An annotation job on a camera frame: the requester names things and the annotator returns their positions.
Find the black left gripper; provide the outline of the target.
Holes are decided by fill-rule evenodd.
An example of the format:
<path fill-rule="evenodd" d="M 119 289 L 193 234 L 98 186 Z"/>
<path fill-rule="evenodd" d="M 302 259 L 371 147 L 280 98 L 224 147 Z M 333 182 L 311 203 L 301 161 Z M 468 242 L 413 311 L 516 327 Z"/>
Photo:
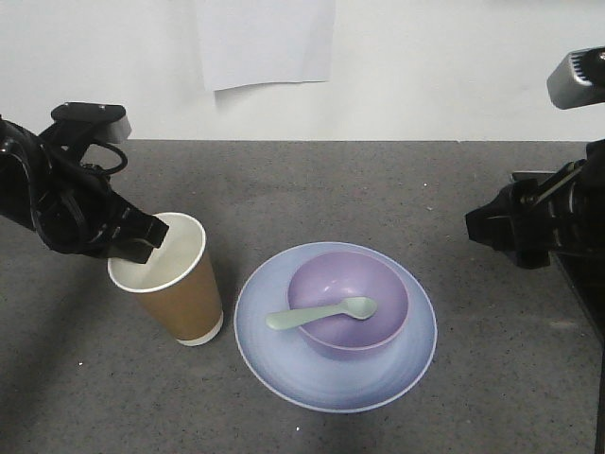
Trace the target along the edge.
<path fill-rule="evenodd" d="M 169 226 L 124 199 L 111 176 L 128 164 L 119 144 L 98 140 L 43 141 L 44 176 L 32 205 L 37 232 L 50 249 L 146 264 Z"/>

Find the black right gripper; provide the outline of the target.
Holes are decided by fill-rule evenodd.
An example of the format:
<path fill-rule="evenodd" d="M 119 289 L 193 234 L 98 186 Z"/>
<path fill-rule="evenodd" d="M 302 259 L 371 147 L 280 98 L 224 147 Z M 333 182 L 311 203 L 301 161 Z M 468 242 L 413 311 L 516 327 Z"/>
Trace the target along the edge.
<path fill-rule="evenodd" d="M 602 260 L 604 141 L 585 153 L 556 172 L 514 172 L 511 193 L 465 215 L 468 237 L 523 269 L 548 266 L 551 253 Z"/>

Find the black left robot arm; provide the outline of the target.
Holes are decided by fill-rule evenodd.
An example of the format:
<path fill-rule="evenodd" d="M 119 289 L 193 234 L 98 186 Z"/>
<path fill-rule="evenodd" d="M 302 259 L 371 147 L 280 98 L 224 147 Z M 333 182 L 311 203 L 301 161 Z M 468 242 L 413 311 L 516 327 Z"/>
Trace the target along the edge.
<path fill-rule="evenodd" d="M 62 142 L 54 127 L 36 135 L 2 120 L 1 214 L 55 252 L 145 264 L 169 227 L 112 189 L 112 174 L 127 163 L 93 129 Z"/>

